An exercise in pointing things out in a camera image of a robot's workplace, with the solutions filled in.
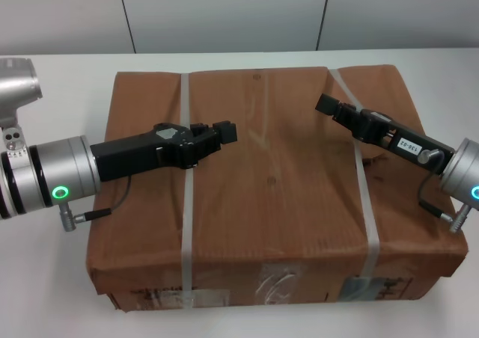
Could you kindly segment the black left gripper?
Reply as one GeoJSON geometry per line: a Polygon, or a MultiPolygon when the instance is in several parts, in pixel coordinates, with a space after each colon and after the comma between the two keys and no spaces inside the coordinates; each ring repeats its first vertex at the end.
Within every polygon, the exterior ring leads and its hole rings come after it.
{"type": "Polygon", "coordinates": [[[229,120],[208,126],[189,127],[158,123],[139,135],[91,145],[102,182],[132,176],[157,168],[190,169],[221,144],[237,141],[236,124],[229,120]]]}

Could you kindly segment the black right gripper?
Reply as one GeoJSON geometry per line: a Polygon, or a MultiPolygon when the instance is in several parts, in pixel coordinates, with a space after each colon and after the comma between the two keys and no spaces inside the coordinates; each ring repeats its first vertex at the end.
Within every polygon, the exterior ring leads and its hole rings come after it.
{"type": "Polygon", "coordinates": [[[366,144],[381,147],[415,165],[441,174],[455,154],[455,150],[437,140],[386,117],[381,113],[339,102],[322,93],[315,109],[323,114],[333,114],[332,119],[347,129],[353,137],[366,144]]]}

